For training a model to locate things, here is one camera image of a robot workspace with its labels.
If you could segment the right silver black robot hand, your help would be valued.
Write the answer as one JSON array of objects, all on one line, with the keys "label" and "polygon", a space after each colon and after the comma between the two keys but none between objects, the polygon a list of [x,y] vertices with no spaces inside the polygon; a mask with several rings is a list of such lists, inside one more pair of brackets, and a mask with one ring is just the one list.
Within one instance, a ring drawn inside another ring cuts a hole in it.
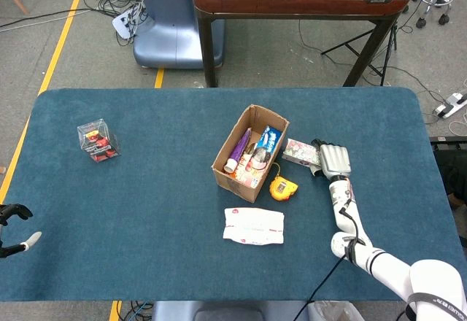
[{"label": "right silver black robot hand", "polygon": [[350,158],[346,147],[324,142],[320,139],[312,140],[311,145],[316,149],[320,165],[311,164],[310,170],[315,177],[326,177],[333,181],[351,174]]}]

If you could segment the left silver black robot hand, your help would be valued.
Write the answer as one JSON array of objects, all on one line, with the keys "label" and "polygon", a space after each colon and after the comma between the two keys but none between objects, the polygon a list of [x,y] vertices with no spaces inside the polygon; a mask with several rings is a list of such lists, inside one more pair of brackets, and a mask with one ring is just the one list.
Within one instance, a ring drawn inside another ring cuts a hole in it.
[{"label": "left silver black robot hand", "polygon": [[[22,204],[2,204],[1,229],[8,226],[8,219],[14,215],[17,215],[22,220],[27,220],[33,217],[33,214],[29,208]],[[27,240],[8,247],[4,247],[3,242],[1,241],[1,258],[7,258],[10,255],[15,255],[20,252],[26,252],[30,250],[39,241],[41,236],[42,232],[37,231],[36,233],[33,233]]]}]

